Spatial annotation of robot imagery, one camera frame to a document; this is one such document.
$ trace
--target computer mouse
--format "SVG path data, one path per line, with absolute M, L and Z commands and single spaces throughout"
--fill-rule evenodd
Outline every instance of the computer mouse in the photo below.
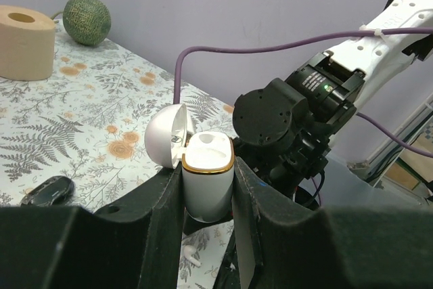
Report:
M 52 206 L 69 201 L 75 192 L 75 183 L 66 176 L 53 176 L 34 188 L 21 200 L 20 206 Z

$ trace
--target white earbud case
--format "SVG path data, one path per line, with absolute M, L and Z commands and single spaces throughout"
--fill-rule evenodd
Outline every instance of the white earbud case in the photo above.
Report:
M 185 206 L 189 215 L 212 223 L 230 209 L 235 154 L 224 133 L 193 130 L 185 104 L 167 106 L 149 122 L 145 148 L 156 164 L 175 169 L 182 164 Z

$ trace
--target white earbud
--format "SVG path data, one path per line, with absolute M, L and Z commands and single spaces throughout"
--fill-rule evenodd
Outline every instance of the white earbud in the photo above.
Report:
M 196 260 L 192 257 L 192 254 L 195 254 L 197 252 L 197 249 L 194 246 L 186 245 L 183 248 L 183 256 L 192 264 L 194 264 L 196 267 L 200 267 L 202 264 L 199 260 Z

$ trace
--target green melon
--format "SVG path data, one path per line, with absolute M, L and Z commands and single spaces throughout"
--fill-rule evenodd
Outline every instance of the green melon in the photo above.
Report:
M 66 32 L 83 45 L 96 46 L 111 29 L 111 16 L 100 0 L 69 0 L 63 10 Z

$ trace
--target cable tie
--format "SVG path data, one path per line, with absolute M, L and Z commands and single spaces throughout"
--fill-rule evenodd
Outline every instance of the cable tie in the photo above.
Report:
M 385 44 L 389 45 L 388 39 L 386 38 L 386 35 L 382 32 L 381 28 L 367 28 L 367 25 L 363 24 L 361 25 L 359 30 L 372 30 L 374 31 L 375 37 L 380 37 L 382 40 L 384 40 Z

